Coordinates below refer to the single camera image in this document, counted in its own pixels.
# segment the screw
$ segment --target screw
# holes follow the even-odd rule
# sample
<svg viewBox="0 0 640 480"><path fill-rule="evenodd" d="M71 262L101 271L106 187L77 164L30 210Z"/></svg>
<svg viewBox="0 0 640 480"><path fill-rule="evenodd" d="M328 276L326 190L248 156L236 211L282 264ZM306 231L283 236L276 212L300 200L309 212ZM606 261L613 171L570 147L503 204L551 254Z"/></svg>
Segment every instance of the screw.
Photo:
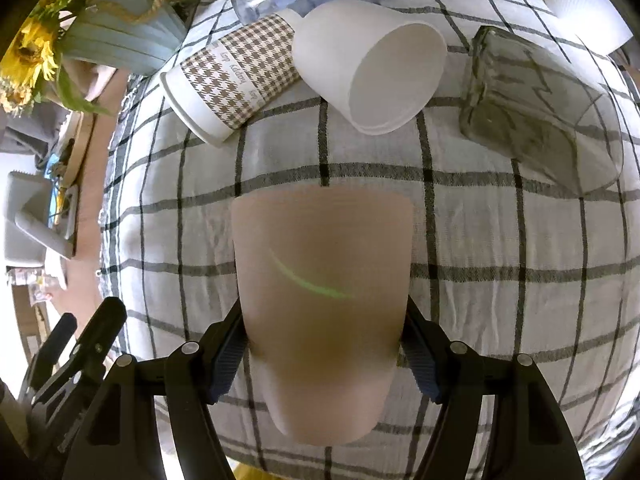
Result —
<svg viewBox="0 0 640 480"><path fill-rule="evenodd" d="M183 354L195 354L198 350L200 350L200 345L195 341L189 341L182 345L182 353Z"/></svg>
<svg viewBox="0 0 640 480"><path fill-rule="evenodd" d="M531 366L533 364L533 359L530 355L527 354L518 354L518 362L522 366Z"/></svg>
<svg viewBox="0 0 640 480"><path fill-rule="evenodd" d="M449 348L451 348L451 351L454 354L458 355L466 354L466 350L468 349L468 347L462 341L454 341L453 343L451 343L451 346Z"/></svg>
<svg viewBox="0 0 640 480"><path fill-rule="evenodd" d="M133 362L133 357L129 354L123 354L116 359L116 365L124 368L125 366L129 366Z"/></svg>

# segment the sunflower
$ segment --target sunflower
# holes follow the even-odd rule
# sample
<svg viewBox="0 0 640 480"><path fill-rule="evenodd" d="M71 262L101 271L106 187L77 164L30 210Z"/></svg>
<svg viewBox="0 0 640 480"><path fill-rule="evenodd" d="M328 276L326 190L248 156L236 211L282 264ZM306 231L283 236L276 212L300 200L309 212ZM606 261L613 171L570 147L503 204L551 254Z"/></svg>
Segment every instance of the sunflower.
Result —
<svg viewBox="0 0 640 480"><path fill-rule="evenodd" d="M15 91L34 88L40 77L52 81L58 68L53 54L56 33L42 23L27 18L0 61L0 76Z"/></svg>
<svg viewBox="0 0 640 480"><path fill-rule="evenodd" d="M13 88L5 85L0 88L0 104L6 113L16 116L24 111L23 108L31 101L31 95L31 88L28 86Z"/></svg>

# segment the plaid tablecloth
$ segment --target plaid tablecloth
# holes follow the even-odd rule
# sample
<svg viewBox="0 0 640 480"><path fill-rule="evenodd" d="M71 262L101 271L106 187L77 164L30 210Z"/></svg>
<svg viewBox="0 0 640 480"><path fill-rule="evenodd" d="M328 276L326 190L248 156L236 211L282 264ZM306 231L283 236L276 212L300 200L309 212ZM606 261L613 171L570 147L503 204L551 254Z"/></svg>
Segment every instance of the plaid tablecloth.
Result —
<svg viewBox="0 0 640 480"><path fill-rule="evenodd" d="M640 372L640 116L617 67L589 52L543 0L393 0L437 27L449 55L426 108L399 130L364 136L303 82L222 148L203 144L172 112L153 76L136 81L110 145L102 227L102 293L129 320L118 348L164 356L197 339L238 295L229 208L266 186L379 187L415 205L410 293L427 318L481 354L528 352L601 478L636 428ZM471 38L503 27L569 60L612 92L625 164L609 189L584 199L462 136L462 78ZM228 0L203 1L177 61L239 23ZM274 474L314 479L407 479L438 407L400 366L380 423L340 447L291 442L274 427L242 363L212 408L226 453ZM159 414L166 407L159 400ZM468 472L479 478L490 430L487 399Z"/></svg>

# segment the beige cup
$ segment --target beige cup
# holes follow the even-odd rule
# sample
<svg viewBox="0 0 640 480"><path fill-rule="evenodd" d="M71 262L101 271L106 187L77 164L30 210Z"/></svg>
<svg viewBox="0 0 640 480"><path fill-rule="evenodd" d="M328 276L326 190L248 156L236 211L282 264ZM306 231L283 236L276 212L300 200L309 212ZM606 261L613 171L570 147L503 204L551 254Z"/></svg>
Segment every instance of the beige cup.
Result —
<svg viewBox="0 0 640 480"><path fill-rule="evenodd" d="M298 25L293 63L302 79L359 131L389 133L431 99L444 70L442 35L410 14L334 0Z"/></svg>
<svg viewBox="0 0 640 480"><path fill-rule="evenodd" d="M274 188L232 205L252 375L297 442L356 440L380 419L396 368L413 205L349 187Z"/></svg>
<svg viewBox="0 0 640 480"><path fill-rule="evenodd" d="M284 9L238 28L161 73L174 112L205 142L224 140L298 79L291 43L301 20Z"/></svg>

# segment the white container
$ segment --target white container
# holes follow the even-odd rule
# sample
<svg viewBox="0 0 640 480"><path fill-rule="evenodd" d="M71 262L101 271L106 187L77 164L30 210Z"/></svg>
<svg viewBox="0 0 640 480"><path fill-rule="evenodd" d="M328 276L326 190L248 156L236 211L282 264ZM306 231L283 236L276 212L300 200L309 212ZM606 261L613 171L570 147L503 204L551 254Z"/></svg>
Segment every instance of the white container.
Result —
<svg viewBox="0 0 640 480"><path fill-rule="evenodd" d="M293 40L302 79L360 132L389 133L433 96L447 57L442 35L410 15L335 0L306 15Z"/></svg>
<svg viewBox="0 0 640 480"><path fill-rule="evenodd" d="M301 20L293 10L281 10L161 73L160 86L171 108L202 140L220 146L299 77L291 42Z"/></svg>
<svg viewBox="0 0 640 480"><path fill-rule="evenodd" d="M554 14L594 52L606 56L633 34L609 0L545 0Z"/></svg>

